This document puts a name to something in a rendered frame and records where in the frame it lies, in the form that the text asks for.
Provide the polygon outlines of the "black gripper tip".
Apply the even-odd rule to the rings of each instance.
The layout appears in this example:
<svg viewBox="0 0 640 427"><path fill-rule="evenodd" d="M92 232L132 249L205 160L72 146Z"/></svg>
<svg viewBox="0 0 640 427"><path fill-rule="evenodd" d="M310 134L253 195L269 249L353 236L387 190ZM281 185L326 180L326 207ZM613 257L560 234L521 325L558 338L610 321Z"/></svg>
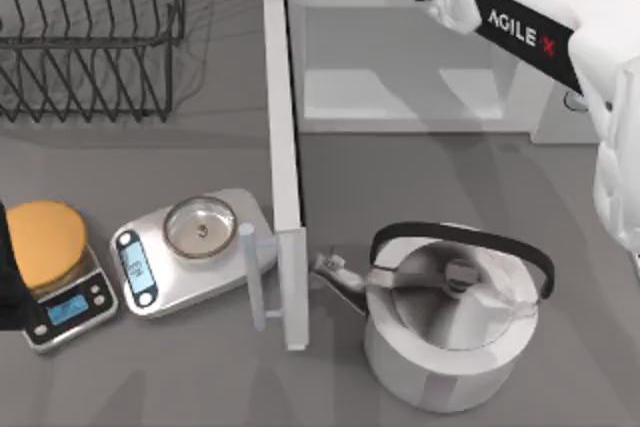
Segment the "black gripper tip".
<svg viewBox="0 0 640 427"><path fill-rule="evenodd" d="M0 201L0 332L22 331L33 320L35 305L19 272L6 209Z"/></svg>

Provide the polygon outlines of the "white cabinet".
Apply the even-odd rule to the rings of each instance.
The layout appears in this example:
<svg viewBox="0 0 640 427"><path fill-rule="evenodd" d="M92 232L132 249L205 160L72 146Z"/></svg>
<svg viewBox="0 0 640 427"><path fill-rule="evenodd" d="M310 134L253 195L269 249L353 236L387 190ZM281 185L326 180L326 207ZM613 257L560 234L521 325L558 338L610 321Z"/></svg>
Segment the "white cabinet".
<svg viewBox="0 0 640 427"><path fill-rule="evenodd" d="M412 0L285 0L298 125L305 133L525 133L592 144L569 90Z"/></svg>

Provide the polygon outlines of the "white cabinet door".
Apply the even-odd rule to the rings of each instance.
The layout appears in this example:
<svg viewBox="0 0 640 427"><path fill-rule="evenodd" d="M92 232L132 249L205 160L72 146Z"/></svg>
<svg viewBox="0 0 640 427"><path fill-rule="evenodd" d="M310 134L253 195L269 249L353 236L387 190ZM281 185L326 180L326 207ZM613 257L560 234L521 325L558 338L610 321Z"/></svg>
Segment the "white cabinet door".
<svg viewBox="0 0 640 427"><path fill-rule="evenodd" d="M301 215L285 0L263 0L263 14L281 318L287 349L303 351L310 341L307 239Z"/></svg>

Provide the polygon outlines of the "scale with orange plate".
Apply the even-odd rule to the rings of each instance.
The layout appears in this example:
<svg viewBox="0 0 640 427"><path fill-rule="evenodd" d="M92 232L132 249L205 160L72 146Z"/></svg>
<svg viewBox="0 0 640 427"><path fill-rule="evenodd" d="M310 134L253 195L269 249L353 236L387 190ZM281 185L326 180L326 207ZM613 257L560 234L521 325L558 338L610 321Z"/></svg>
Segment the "scale with orange plate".
<svg viewBox="0 0 640 427"><path fill-rule="evenodd" d="M73 206L0 203L0 239L28 294L21 332L33 351L53 351L115 317L118 297Z"/></svg>

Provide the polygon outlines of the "silver scale with glass bowl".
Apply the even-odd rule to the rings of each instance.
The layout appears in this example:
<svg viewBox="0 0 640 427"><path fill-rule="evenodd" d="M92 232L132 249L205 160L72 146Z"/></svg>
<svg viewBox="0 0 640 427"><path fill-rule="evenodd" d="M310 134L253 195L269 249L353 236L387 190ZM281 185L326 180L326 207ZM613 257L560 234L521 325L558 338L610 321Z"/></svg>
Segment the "silver scale with glass bowl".
<svg viewBox="0 0 640 427"><path fill-rule="evenodd" d="M277 244L252 193L192 196L121 226L109 243L129 311L161 317L221 295L275 266Z"/></svg>

